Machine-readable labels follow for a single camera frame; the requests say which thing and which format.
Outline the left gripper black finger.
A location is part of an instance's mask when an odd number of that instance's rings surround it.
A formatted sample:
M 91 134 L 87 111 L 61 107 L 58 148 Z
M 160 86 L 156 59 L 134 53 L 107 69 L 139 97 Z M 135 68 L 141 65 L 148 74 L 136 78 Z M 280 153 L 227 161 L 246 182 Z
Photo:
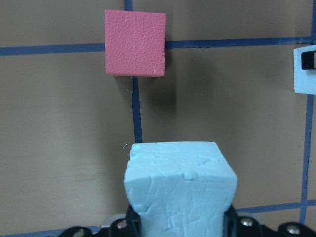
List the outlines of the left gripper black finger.
M 302 70 L 316 69 L 316 51 L 305 51 L 301 53 L 301 68 Z

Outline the left gripper view finger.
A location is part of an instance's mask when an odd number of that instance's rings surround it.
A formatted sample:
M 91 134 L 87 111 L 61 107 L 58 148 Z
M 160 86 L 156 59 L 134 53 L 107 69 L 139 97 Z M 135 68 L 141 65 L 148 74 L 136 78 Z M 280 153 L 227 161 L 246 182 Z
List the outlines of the left gripper view finger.
M 238 220 L 237 211 L 231 205 L 229 209 L 226 212 L 224 212 L 223 237 L 236 237 L 237 236 L 237 220 Z
M 141 220 L 140 216 L 134 211 L 129 204 L 125 216 L 127 222 L 127 237 L 141 237 Z

